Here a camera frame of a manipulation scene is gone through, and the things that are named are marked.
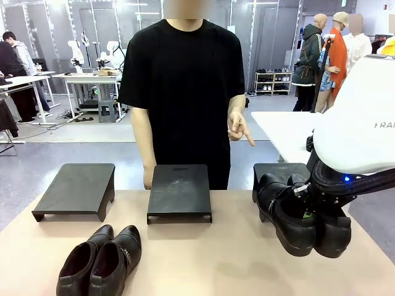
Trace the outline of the dark hanging garment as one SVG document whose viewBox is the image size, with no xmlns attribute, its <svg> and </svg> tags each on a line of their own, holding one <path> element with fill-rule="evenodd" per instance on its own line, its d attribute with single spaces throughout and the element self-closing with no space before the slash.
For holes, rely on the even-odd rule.
<svg viewBox="0 0 395 296">
<path fill-rule="evenodd" d="M 9 131 L 13 138 L 19 136 L 19 129 L 5 100 L 0 99 L 0 132 L 3 131 Z"/>
</svg>

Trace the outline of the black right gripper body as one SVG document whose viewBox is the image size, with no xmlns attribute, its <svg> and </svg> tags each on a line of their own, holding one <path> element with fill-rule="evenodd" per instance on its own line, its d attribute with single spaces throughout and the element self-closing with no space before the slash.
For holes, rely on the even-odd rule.
<svg viewBox="0 0 395 296">
<path fill-rule="evenodd" d="M 349 213 L 350 203 L 356 199 L 352 192 L 353 175 L 335 171 L 326 173 L 311 172 L 307 182 L 306 202 L 313 210 L 335 210 L 341 208 Z"/>
</svg>

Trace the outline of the person's right forearm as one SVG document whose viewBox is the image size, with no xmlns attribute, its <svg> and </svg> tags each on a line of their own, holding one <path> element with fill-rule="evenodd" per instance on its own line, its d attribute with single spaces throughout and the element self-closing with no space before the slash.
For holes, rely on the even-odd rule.
<svg viewBox="0 0 395 296">
<path fill-rule="evenodd" d="M 152 136 L 140 135 L 135 136 L 135 139 L 144 169 L 153 170 L 156 166 L 156 158 L 154 154 Z"/>
</svg>

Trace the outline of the person's right hand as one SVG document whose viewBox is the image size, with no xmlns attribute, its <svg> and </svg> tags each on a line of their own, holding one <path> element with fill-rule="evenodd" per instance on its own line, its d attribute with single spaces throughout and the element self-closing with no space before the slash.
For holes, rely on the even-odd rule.
<svg viewBox="0 0 395 296">
<path fill-rule="evenodd" d="M 155 166 L 145 166 L 143 172 L 143 184 L 146 190 L 151 190 Z"/>
</svg>

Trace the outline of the white side table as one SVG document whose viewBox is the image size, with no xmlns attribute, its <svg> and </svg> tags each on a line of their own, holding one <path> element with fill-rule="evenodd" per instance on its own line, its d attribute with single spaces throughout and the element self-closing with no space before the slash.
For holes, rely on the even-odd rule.
<svg viewBox="0 0 395 296">
<path fill-rule="evenodd" d="M 310 152 L 307 138 L 321 115 L 310 112 L 252 112 L 253 119 L 279 153 L 280 160 L 306 164 Z"/>
</svg>

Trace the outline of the black round-toe strap shoe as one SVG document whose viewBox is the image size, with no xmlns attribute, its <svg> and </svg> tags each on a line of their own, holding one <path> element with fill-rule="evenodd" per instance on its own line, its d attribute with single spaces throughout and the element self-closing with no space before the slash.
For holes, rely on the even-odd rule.
<svg viewBox="0 0 395 296">
<path fill-rule="evenodd" d="M 308 206 L 308 209 L 316 214 L 316 239 L 313 249 L 327 258 L 340 257 L 351 241 L 350 217 L 341 208 L 313 210 Z"/>
<path fill-rule="evenodd" d="M 316 239 L 315 214 L 306 204 L 307 190 L 299 175 L 291 175 L 289 183 L 266 173 L 259 181 L 254 202 L 262 222 L 269 220 L 282 247 L 292 256 L 304 257 L 311 253 Z"/>
</svg>

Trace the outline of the person in white shirt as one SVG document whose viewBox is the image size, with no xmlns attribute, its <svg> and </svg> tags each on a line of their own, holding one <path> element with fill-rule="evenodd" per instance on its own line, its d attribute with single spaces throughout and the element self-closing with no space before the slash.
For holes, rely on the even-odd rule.
<svg viewBox="0 0 395 296">
<path fill-rule="evenodd" d="M 372 53 L 370 38 L 362 31 L 363 22 L 364 19 L 361 14 L 351 14 L 349 16 L 349 33 L 343 36 L 347 48 L 347 74 L 359 59 Z"/>
</svg>

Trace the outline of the person torso black t-shirt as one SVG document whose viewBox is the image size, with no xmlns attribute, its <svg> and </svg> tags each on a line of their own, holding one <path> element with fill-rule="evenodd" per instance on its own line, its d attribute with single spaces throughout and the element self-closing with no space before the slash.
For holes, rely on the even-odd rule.
<svg viewBox="0 0 395 296">
<path fill-rule="evenodd" d="M 128 43 L 118 99 L 134 135 L 152 136 L 156 166 L 205 165 L 209 187 L 227 189 L 228 106 L 242 94 L 239 38 L 212 22 L 163 19 Z"/>
</svg>

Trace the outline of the person's left hand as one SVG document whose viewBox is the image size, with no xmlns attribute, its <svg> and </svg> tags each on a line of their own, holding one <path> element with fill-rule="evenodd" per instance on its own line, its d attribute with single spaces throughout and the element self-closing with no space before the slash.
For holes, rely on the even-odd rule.
<svg viewBox="0 0 395 296">
<path fill-rule="evenodd" d="M 252 147 L 255 146 L 246 120 L 238 109 L 233 109 L 228 116 L 228 136 L 232 141 L 239 141 L 245 137 Z"/>
</svg>

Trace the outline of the mannequin in orange coat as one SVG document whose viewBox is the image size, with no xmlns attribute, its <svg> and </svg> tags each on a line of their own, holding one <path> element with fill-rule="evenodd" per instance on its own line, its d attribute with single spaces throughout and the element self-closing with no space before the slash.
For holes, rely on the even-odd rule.
<svg viewBox="0 0 395 296">
<path fill-rule="evenodd" d="M 333 16 L 333 28 L 330 34 L 331 46 L 325 61 L 325 71 L 322 76 L 315 111 L 321 113 L 324 108 L 331 108 L 347 76 L 347 48 L 341 32 L 349 26 L 349 14 L 337 12 Z"/>
</svg>

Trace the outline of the person in grey hoodie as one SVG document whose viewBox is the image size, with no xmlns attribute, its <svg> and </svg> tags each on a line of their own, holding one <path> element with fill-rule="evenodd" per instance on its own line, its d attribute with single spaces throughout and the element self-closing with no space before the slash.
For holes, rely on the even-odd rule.
<svg viewBox="0 0 395 296">
<path fill-rule="evenodd" d="M 9 43 L 12 46 L 12 48 L 17 56 L 18 61 L 20 62 L 20 64 L 24 68 L 24 70 L 26 71 L 27 75 L 28 76 L 37 76 L 38 71 L 36 69 L 36 66 L 30 56 L 30 53 L 29 53 L 28 48 L 25 45 L 25 43 L 22 41 L 18 41 L 15 34 L 11 31 L 4 32 L 4 34 L 2 35 L 2 38 L 5 42 Z M 48 106 L 48 103 L 46 102 L 46 98 L 43 94 L 43 90 L 40 85 L 40 82 L 36 81 L 35 83 L 36 83 L 39 99 L 40 99 L 40 102 L 41 102 L 41 105 L 42 105 L 42 108 L 44 111 L 44 115 L 45 115 L 45 117 L 51 117 L 52 112 Z"/>
</svg>

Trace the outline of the white robot work table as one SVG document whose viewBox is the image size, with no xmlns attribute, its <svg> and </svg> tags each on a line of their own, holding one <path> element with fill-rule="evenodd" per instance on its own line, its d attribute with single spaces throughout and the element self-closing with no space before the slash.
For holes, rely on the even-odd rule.
<svg viewBox="0 0 395 296">
<path fill-rule="evenodd" d="M 115 101 L 120 122 L 128 108 L 118 102 L 119 86 L 122 75 L 98 76 L 95 73 L 61 73 L 53 76 L 60 78 L 67 91 L 67 97 L 72 109 L 72 118 L 76 120 L 85 112 L 97 112 L 101 100 Z"/>
</svg>

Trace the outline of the person's left forearm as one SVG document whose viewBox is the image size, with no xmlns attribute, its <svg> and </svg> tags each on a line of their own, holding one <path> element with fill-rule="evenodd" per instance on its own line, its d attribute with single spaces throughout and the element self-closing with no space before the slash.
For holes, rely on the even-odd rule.
<svg viewBox="0 0 395 296">
<path fill-rule="evenodd" d="M 228 115 L 232 112 L 242 113 L 246 105 L 246 96 L 244 94 L 232 97 L 229 101 Z"/>
</svg>

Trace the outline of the black sloped shoe stand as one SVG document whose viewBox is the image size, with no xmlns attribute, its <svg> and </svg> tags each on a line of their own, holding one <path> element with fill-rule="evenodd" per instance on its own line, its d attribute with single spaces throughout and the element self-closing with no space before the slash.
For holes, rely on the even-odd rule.
<svg viewBox="0 0 395 296">
<path fill-rule="evenodd" d="M 150 191 L 147 224 L 212 222 L 208 171 L 205 165 L 157 165 Z"/>
<path fill-rule="evenodd" d="M 277 228 L 298 225 L 308 212 L 303 186 L 309 176 L 302 163 L 256 163 L 252 199 L 262 221 L 268 219 Z"/>
<path fill-rule="evenodd" d="M 94 215 L 104 221 L 115 199 L 113 163 L 63 165 L 31 211 L 37 222 L 46 215 Z"/>
</svg>

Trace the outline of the mannequin in dark jacket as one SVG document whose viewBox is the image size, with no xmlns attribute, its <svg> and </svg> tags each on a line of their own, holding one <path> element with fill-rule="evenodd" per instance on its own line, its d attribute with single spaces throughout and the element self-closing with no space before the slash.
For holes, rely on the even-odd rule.
<svg viewBox="0 0 395 296">
<path fill-rule="evenodd" d="M 327 19 L 325 14 L 317 14 L 314 16 L 313 23 L 304 28 L 301 55 L 292 80 L 292 85 L 296 86 L 297 91 L 297 102 L 293 112 L 312 110 L 315 87 L 318 83 L 318 59 L 324 44 L 322 31 Z"/>
</svg>

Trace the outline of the black pointed buckle shoe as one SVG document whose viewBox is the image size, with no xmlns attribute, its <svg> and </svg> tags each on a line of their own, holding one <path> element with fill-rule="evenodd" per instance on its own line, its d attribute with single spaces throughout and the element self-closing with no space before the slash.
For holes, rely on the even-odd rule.
<svg viewBox="0 0 395 296">
<path fill-rule="evenodd" d="M 101 226 L 67 257 L 57 280 L 56 296 L 88 296 L 92 267 L 102 246 L 114 239 L 113 227 Z"/>
<path fill-rule="evenodd" d="M 141 254 L 139 231 L 129 225 L 101 247 L 89 277 L 88 296 L 122 296 L 125 281 Z"/>
</svg>

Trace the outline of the grey plastic stool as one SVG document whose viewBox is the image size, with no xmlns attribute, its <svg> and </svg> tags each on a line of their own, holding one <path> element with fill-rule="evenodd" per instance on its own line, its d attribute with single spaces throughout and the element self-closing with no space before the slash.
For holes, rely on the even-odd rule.
<svg viewBox="0 0 395 296">
<path fill-rule="evenodd" d="M 119 113 L 113 99 L 98 102 L 98 115 L 100 123 L 115 123 L 119 119 Z"/>
</svg>

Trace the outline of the wooden shoe rack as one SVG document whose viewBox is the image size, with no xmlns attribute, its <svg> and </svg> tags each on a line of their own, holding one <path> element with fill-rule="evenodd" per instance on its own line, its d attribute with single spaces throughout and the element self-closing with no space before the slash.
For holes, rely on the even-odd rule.
<svg viewBox="0 0 395 296">
<path fill-rule="evenodd" d="M 289 94 L 291 87 L 292 73 L 258 70 L 254 78 L 255 94 Z"/>
</svg>

